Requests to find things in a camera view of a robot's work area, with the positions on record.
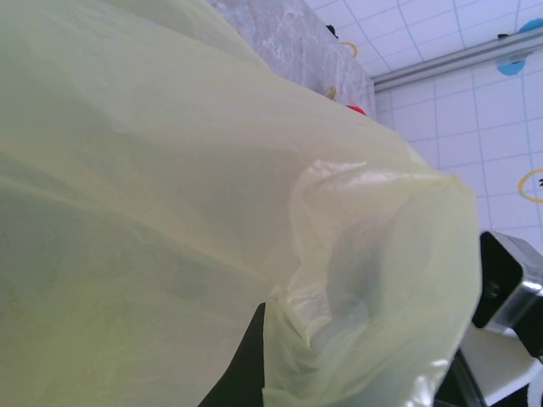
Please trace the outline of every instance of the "plastic bag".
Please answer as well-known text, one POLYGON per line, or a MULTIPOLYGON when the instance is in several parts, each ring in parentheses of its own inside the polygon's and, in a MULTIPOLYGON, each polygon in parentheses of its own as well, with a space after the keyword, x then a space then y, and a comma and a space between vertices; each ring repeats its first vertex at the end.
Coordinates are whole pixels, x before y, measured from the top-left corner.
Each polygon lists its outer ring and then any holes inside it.
POLYGON ((200 1, 3 0, 0 404, 196 405, 266 301, 265 406, 426 406, 473 194, 200 1))

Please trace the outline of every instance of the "ceiling tile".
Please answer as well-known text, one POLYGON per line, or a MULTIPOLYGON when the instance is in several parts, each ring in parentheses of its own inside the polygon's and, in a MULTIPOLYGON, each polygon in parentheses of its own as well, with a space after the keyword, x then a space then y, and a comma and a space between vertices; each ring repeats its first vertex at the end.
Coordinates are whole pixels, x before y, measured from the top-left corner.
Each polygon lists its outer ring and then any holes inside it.
POLYGON ((366 62, 361 64, 362 68, 366 71, 368 75, 372 78, 379 75, 388 74, 390 72, 389 66, 384 62, 383 59, 375 59, 372 62, 366 62))
POLYGON ((381 56, 378 54, 378 52, 375 50, 370 42, 365 42, 358 45, 358 56, 356 57, 356 60, 358 60, 358 62, 360 62, 361 64, 364 64, 366 62, 372 62, 375 59, 379 58, 381 58, 381 56))
POLYGON ((401 70, 407 66, 420 64, 423 61, 415 47, 388 55, 384 57, 384 60, 392 70, 401 70))
POLYGON ((402 108, 409 104, 426 102, 434 99, 434 81, 418 81, 404 86, 395 87, 392 92, 392 108, 402 108))
POLYGON ((324 24, 331 24, 336 29, 355 22, 355 18, 343 2, 336 2, 315 10, 324 24))
POLYGON ((464 48, 459 32, 442 36, 436 40, 425 42, 418 46, 425 61, 442 57, 448 53, 455 53, 464 48))
POLYGON ((470 69, 457 70, 435 78, 435 96, 437 97, 466 91, 472 87, 473 78, 470 69))
POLYGON ((408 25, 429 19, 454 8, 452 0, 413 0, 401 4, 400 7, 408 25))
POLYGON ((501 33, 511 34, 515 31, 515 14, 509 14, 499 19, 488 21, 481 25, 462 31, 466 47, 474 47, 497 39, 501 33))
POLYGON ((366 36, 357 23, 338 28, 336 30, 336 35, 339 37, 340 41, 350 41, 356 45, 367 41, 366 36))
POLYGON ((533 6, 540 6, 541 0, 520 0, 520 9, 533 7, 533 6))
POLYGON ((370 40, 406 26, 401 18, 400 10, 397 8, 364 19, 360 21, 360 25, 370 40))
POLYGON ((518 13, 518 22, 515 31, 522 28, 523 25, 531 20, 543 18, 543 2, 540 0, 536 7, 526 8, 518 13))
POLYGON ((475 89, 479 128, 508 125, 524 120, 520 78, 475 89))
POLYGON ((381 36, 372 40, 372 44, 381 55, 390 55, 391 53, 398 53, 399 51, 414 47, 407 29, 399 30, 386 36, 381 36))
POLYGON ((457 9, 460 27, 464 30, 508 14, 517 13, 517 6, 517 0, 481 0, 460 7, 457 9))
POLYGON ((457 7, 467 6, 471 3, 479 2, 480 0, 453 0, 457 7))
POLYGON ((441 36, 458 31, 454 11, 449 11, 409 27, 416 44, 432 41, 441 36))
POLYGON ((396 0, 345 0, 357 20, 363 20, 398 5, 396 0))

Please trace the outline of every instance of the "metal bar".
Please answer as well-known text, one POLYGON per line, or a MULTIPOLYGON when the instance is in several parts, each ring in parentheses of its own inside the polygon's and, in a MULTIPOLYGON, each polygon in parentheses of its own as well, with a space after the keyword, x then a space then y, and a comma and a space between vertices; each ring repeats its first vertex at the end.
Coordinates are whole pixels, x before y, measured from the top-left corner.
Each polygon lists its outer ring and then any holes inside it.
POLYGON ((373 78, 375 92, 386 91, 392 87, 421 81, 433 76, 443 75, 468 66, 506 58, 518 53, 530 53, 543 47, 543 27, 513 34, 501 40, 486 42, 444 57, 422 62, 403 70, 373 78))

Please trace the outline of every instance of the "wall tile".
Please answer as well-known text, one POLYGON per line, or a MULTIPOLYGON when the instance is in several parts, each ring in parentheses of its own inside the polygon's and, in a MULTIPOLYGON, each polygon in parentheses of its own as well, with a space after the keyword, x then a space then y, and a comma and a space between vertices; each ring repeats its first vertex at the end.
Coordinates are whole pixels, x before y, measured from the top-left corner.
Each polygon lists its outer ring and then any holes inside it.
POLYGON ((495 64, 481 64, 473 67, 473 82, 475 87, 490 85, 501 81, 512 81, 518 79, 517 76, 503 75, 495 66, 495 64))
POLYGON ((345 0, 357 20, 363 20, 398 5, 396 0, 360 1, 345 0))
POLYGON ((524 123, 481 130, 480 136, 483 159, 499 159, 529 153, 524 123))
POLYGON ((528 119, 543 117, 543 70, 524 77, 524 101, 528 119))
POLYGON ((487 197, 477 198, 477 213, 479 214, 479 229, 488 231, 490 226, 489 200, 487 197))
POLYGON ((398 8, 392 8, 381 14, 363 19, 360 21, 360 24, 370 40, 406 26, 398 8))
POLYGON ((476 131, 439 139, 439 157, 443 167, 481 161, 479 135, 476 131))
POLYGON ((528 122, 529 145, 533 152, 543 151, 543 119, 528 122))
POLYGON ((435 137, 434 101, 394 109, 395 130, 408 142, 435 137))
POLYGON ((515 193, 518 190, 518 182, 531 170, 529 154, 485 161, 486 190, 489 195, 515 193))
POLYGON ((415 46, 407 29, 381 36, 372 40, 372 43, 383 56, 390 55, 391 53, 398 53, 399 51, 415 46))
POLYGON ((489 205, 490 220, 495 229, 537 226, 539 223, 537 203, 517 193, 489 197, 489 205))
POLYGON ((471 164, 450 168, 442 167, 441 170, 447 174, 459 177, 478 197, 486 195, 482 164, 471 164))
POLYGON ((376 59, 381 59, 379 53, 375 50, 373 45, 370 42, 364 42, 363 44, 358 44, 358 56, 356 60, 364 66, 368 62, 375 61, 376 59))
POLYGON ((460 27, 465 30, 486 21, 517 12, 517 2, 481 0, 457 9, 460 27))
POLYGON ((524 119, 520 78, 475 89, 479 126, 506 125, 524 119))
POLYGON ((375 106, 378 112, 392 109, 391 91, 375 93, 375 106))
POLYGON ((391 90, 391 95, 392 107, 395 109, 434 99, 434 82, 432 80, 420 81, 396 87, 391 90))
POLYGON ((336 35, 339 37, 339 40, 341 42, 350 41, 357 46, 367 41, 366 36, 364 35, 364 33, 362 33, 362 30, 357 23, 336 29, 336 35))
POLYGON ((473 91, 438 98, 436 103, 440 136, 477 130, 473 91))
POLYGON ((533 4, 534 7, 524 8, 520 10, 517 18, 517 27, 516 31, 528 23, 531 20, 540 19, 543 16, 543 3, 541 0, 537 0, 538 4, 533 4))
POLYGON ((472 87, 471 70, 459 70, 435 78, 435 94, 437 97, 466 91, 467 89, 472 89, 472 87))
POLYGON ((314 10, 315 8, 320 8, 330 3, 334 3, 334 0, 305 0, 305 2, 311 9, 314 10))
POLYGON ((454 32, 448 36, 442 36, 433 41, 418 45, 418 50, 425 61, 443 57, 446 54, 455 53, 463 49, 464 45, 459 32, 454 32))
MULTIPOLYGON (((484 15, 479 16, 479 18, 482 20, 486 19, 484 15)), ((497 34, 501 34, 502 32, 505 34, 512 34, 515 31, 516 18, 517 15, 513 13, 496 20, 486 21, 483 24, 476 25, 472 28, 463 29, 462 33, 466 47, 474 47, 485 42, 493 41, 496 39, 497 34)))
POLYGON ((387 55, 384 57, 384 60, 393 71, 420 64, 423 61, 420 53, 418 53, 418 50, 415 47, 404 49, 403 51, 393 53, 392 55, 387 55))
POLYGON ((413 0, 401 5, 401 11, 408 25, 429 19, 453 8, 452 0, 413 0))
POLYGON ((416 44, 432 41, 437 37, 445 36, 458 31, 456 15, 454 11, 449 11, 436 15, 431 19, 421 21, 409 26, 409 31, 416 44))

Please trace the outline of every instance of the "grout line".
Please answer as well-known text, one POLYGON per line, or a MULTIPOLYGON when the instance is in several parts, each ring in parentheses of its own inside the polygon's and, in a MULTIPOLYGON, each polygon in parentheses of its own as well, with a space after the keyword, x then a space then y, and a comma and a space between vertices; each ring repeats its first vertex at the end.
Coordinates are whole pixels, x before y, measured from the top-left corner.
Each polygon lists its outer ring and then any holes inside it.
POLYGON ((477 111, 477 98, 475 97, 475 74, 472 71, 472 93, 473 93, 473 102, 475 103, 475 122, 477 123, 477 138, 479 140, 479 153, 481 157, 481 169, 483 171, 483 183, 484 183, 484 194, 486 195, 486 206, 489 211, 489 229, 492 229, 492 212, 490 211, 490 200, 489 200, 489 188, 486 185, 486 170, 484 168, 483 162, 483 143, 481 142, 481 133, 479 130, 479 112, 477 111))
POLYGON ((438 99, 435 96, 437 93, 437 84, 434 82, 434 121, 435 121, 435 142, 438 149, 438 170, 441 170, 441 150, 439 149, 439 138, 438 138, 438 99))
MULTIPOLYGON (((535 72, 530 72, 528 75, 533 75, 535 73, 538 73, 538 72, 541 72, 543 71, 543 68, 541 70, 537 70, 535 72)), ((456 92, 452 92, 452 93, 447 93, 445 95, 442 95, 442 96, 438 96, 439 99, 441 98, 448 98, 450 96, 455 96, 455 95, 458 95, 460 93, 464 93, 464 92, 469 92, 470 90, 474 89, 474 90, 477 90, 477 89, 481 89, 483 87, 487 87, 487 86, 492 86, 492 85, 495 85, 497 83, 502 83, 502 82, 505 82, 505 81, 514 81, 518 79, 517 77, 506 77, 506 79, 503 79, 501 81, 495 81, 495 82, 491 82, 491 83, 485 83, 484 85, 478 85, 478 86, 473 86, 471 87, 470 89, 463 89, 461 91, 456 91, 456 92)), ((431 80, 435 80, 434 78, 428 78, 427 80, 425 81, 431 81, 431 80)), ((386 91, 382 91, 382 92, 390 92, 391 90, 394 90, 396 88, 392 88, 392 89, 387 89, 386 91)), ((416 106, 418 104, 421 104, 421 103, 424 103, 424 102, 427 102, 429 100, 432 100, 432 98, 426 98, 424 100, 419 100, 415 103, 408 103, 408 104, 402 104, 400 106, 396 106, 396 107, 392 107, 391 109, 385 109, 385 110, 393 110, 393 109, 403 109, 403 108, 407 108, 407 107, 410 107, 410 106, 416 106)), ((538 116, 538 117, 534 117, 533 119, 530 119, 530 120, 537 120, 537 119, 540 119, 542 116, 538 116)), ((512 122, 512 123, 508 123, 506 125, 516 125, 516 124, 519 124, 519 123, 524 123, 524 120, 520 120, 520 121, 515 121, 515 122, 512 122)), ((494 129, 494 128, 497 128, 497 127, 503 127, 504 125, 498 125, 498 126, 491 126, 491 127, 484 127, 483 130, 485 129, 494 129)))
POLYGON ((456 0, 452 0, 452 5, 455 8, 456 25, 458 25, 458 32, 460 33, 460 39, 462 40, 462 46, 466 49, 466 42, 464 41, 464 33, 460 27, 460 19, 458 18, 458 7, 456 6, 456 0))
POLYGON ((521 0, 518 0, 518 3, 517 3, 517 16, 515 17, 515 27, 513 28, 516 31, 518 31, 518 16, 520 15, 520 1, 521 0))
MULTIPOLYGON (((345 7, 349 10, 349 13, 350 15, 353 16, 353 18, 355 19, 355 22, 358 24, 358 27, 361 29, 362 31, 362 34, 364 34, 364 36, 367 38, 367 34, 366 32, 364 31, 364 29, 362 28, 361 24, 360 24, 360 21, 356 19, 355 17, 355 14, 353 13, 353 10, 350 9, 350 6, 349 4, 347 4, 347 2, 345 0, 343 0, 343 4, 345 5, 345 7)), ((387 68, 389 68, 390 71, 392 71, 392 68, 390 68, 390 65, 387 61, 384 60, 383 58, 383 55, 381 55, 381 53, 379 52, 379 50, 375 47, 375 45, 373 45, 373 42, 369 41, 370 45, 372 46, 372 48, 375 50, 375 52, 379 55, 379 57, 381 57, 381 59, 383 60, 384 64, 387 65, 387 68)))
POLYGON ((311 8, 311 10, 313 10, 313 12, 316 12, 317 10, 320 10, 321 8, 325 8, 327 6, 329 6, 330 4, 334 4, 334 3, 339 3, 341 0, 331 0, 329 3, 326 3, 326 4, 323 4, 321 6, 318 6, 318 7, 315 7, 315 8, 311 8))
POLYGON ((502 159, 517 159, 518 157, 525 157, 527 155, 530 155, 530 153, 524 153, 524 154, 515 154, 515 155, 507 155, 505 157, 499 157, 497 159, 484 159, 483 161, 473 161, 470 163, 465 164, 454 164, 454 165, 447 165, 446 167, 443 167, 442 170, 448 170, 448 169, 454 169, 454 168, 462 168, 467 165, 476 165, 476 164, 483 164, 483 163, 492 163, 494 161, 500 161, 502 159))
POLYGON ((418 56, 421 57, 421 61, 424 61, 423 55, 421 54, 421 51, 418 49, 418 45, 415 42, 415 38, 413 38, 411 30, 409 29, 409 25, 407 24, 406 18, 404 17, 404 12, 400 6, 400 0, 396 0, 396 4, 398 5, 398 10, 400 11, 401 20, 404 22, 404 25, 406 26, 405 28, 407 28, 407 34, 409 34, 411 41, 413 41, 413 45, 415 46, 415 49, 417 50, 418 56))
MULTIPOLYGON (((530 140, 529 140, 529 127, 528 127, 528 112, 526 111, 526 93, 524 93, 524 72, 521 72, 521 75, 520 75, 520 83, 522 85, 522 90, 523 90, 523 111, 524 111, 524 124, 526 126, 526 138, 528 139, 528 150, 530 151, 530 155, 529 155, 529 163, 530 163, 530 166, 532 167, 532 170, 535 170, 535 167, 534 167, 534 159, 532 158, 532 145, 530 143, 530 140)), ((534 182, 534 179, 532 178, 532 187, 536 190, 536 194, 537 194, 537 183, 534 182)), ((543 239, 543 225, 541 224, 541 213, 540 213, 540 209, 539 207, 536 207, 535 208, 537 210, 537 220, 540 222, 540 233, 541 233, 541 238, 543 239)))

